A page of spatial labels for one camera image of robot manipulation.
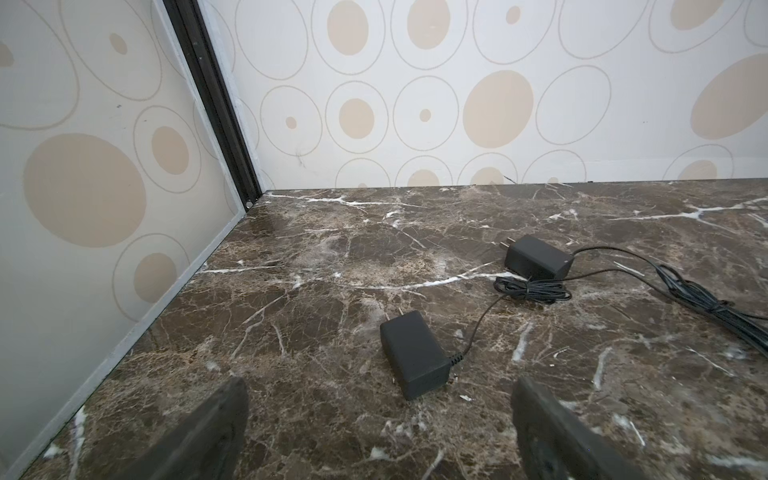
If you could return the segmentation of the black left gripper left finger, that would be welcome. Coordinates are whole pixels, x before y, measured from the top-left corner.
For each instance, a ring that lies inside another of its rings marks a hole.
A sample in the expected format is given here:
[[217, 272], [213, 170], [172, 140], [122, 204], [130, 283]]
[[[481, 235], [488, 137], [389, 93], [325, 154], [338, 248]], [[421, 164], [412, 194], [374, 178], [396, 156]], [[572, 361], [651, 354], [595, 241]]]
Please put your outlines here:
[[245, 381], [232, 377], [116, 479], [231, 479], [249, 415]]

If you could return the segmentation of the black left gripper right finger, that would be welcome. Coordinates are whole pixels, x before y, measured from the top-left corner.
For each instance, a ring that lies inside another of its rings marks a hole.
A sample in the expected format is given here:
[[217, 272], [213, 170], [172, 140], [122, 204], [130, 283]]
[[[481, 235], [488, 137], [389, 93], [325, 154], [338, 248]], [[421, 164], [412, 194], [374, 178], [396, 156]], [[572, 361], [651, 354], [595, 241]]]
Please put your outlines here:
[[529, 479], [645, 477], [532, 379], [520, 377], [515, 381], [511, 408], [522, 467]]

